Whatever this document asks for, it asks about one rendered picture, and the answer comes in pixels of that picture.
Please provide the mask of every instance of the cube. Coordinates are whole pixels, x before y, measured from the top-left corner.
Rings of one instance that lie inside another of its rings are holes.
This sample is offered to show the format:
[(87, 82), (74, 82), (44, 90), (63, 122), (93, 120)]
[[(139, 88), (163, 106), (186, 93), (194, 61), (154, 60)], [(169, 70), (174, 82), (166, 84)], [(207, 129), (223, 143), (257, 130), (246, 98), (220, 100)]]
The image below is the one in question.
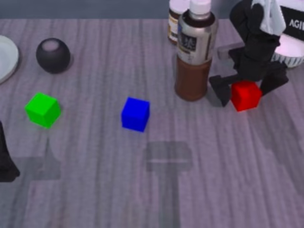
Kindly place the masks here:
[(262, 97), (262, 91), (254, 82), (241, 81), (231, 86), (231, 102), (238, 112), (255, 108)]
[(121, 113), (122, 127), (144, 132), (150, 117), (150, 103), (128, 97)]
[(61, 114), (57, 99), (40, 92), (35, 94), (24, 109), (31, 122), (45, 128), (50, 128)]

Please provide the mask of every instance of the red cube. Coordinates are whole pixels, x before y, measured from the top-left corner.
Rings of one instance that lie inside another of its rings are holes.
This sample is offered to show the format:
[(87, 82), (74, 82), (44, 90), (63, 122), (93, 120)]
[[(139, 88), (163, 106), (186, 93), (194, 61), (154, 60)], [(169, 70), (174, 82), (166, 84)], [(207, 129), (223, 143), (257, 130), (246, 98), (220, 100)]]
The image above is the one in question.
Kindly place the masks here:
[(238, 112), (257, 107), (262, 97), (259, 87), (249, 81), (232, 84), (231, 93), (231, 102)]

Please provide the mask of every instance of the bottle neck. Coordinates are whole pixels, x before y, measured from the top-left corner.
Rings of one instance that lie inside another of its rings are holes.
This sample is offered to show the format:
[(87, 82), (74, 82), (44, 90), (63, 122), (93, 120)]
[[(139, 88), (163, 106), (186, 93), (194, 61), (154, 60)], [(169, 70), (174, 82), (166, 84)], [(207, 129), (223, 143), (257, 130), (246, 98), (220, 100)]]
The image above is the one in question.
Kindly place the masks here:
[(208, 13), (205, 13), (205, 14), (195, 14), (195, 13), (192, 13), (190, 10), (189, 10), (189, 16), (193, 19), (193, 20), (206, 20), (207, 18), (209, 18), (211, 15), (210, 12)]

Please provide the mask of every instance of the white cap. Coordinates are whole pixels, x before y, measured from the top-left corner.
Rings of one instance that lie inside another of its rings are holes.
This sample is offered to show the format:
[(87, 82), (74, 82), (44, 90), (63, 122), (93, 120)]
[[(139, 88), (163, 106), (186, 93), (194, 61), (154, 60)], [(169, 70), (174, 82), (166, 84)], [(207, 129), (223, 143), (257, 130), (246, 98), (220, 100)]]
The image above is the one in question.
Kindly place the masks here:
[(201, 15), (211, 11), (211, 0), (190, 0), (190, 11)]
[(170, 0), (170, 9), (177, 14), (182, 14), (189, 9), (190, 0)]

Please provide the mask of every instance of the bottle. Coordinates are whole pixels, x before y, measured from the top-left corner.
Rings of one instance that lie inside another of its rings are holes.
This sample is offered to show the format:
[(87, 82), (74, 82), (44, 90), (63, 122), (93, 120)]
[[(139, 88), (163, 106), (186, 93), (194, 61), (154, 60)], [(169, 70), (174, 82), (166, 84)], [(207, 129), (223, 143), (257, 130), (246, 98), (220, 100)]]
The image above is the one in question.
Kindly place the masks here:
[(177, 24), (178, 20), (188, 8), (190, 0), (170, 0), (169, 1), (169, 21), (168, 39), (171, 43), (177, 44)]
[(178, 22), (176, 94), (187, 101), (205, 96), (218, 20), (211, 0), (190, 0)]

